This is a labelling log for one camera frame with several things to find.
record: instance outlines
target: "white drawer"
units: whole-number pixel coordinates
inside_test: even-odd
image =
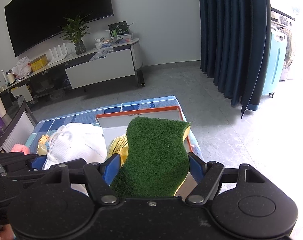
[[[65,69],[72,88],[135,75],[130,49],[107,54],[104,58]]]

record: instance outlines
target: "gray tile floor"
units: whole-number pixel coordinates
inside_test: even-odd
[[[279,83],[274,98],[263,96],[259,110],[240,118],[241,106],[217,91],[199,66],[144,72],[146,87],[133,77],[76,89],[59,101],[44,100],[32,111],[40,121],[102,106],[174,95],[198,140],[205,160],[226,167],[249,163],[298,205],[293,239],[303,239],[303,79]]]

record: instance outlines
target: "tv stand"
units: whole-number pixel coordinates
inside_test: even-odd
[[[30,85],[31,96],[33,99],[49,95],[53,91],[79,88],[85,86],[126,76],[135,76],[137,87],[144,87],[144,77],[140,70],[143,65],[142,56],[139,46],[139,38],[130,42],[111,46],[113,53],[107,54],[104,58],[93,61],[90,59],[98,51],[97,49],[89,50],[83,54],[68,54],[63,60],[46,65],[43,68],[34,71],[23,80],[16,81],[12,85],[0,92],[1,95],[9,93],[12,88]],[[64,73],[68,77],[70,85],[53,87],[42,92],[35,88],[40,77],[51,79],[56,76],[57,72]]]

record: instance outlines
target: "pink toy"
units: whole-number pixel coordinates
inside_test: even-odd
[[[11,152],[23,152],[24,155],[30,154],[29,148],[22,144],[15,144],[11,150]]]

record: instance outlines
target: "yellow box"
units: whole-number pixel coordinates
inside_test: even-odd
[[[41,55],[40,57],[31,61],[31,67],[32,67],[33,71],[36,71],[36,70],[46,66],[47,64],[48,64],[48,59],[47,59],[46,54]]]

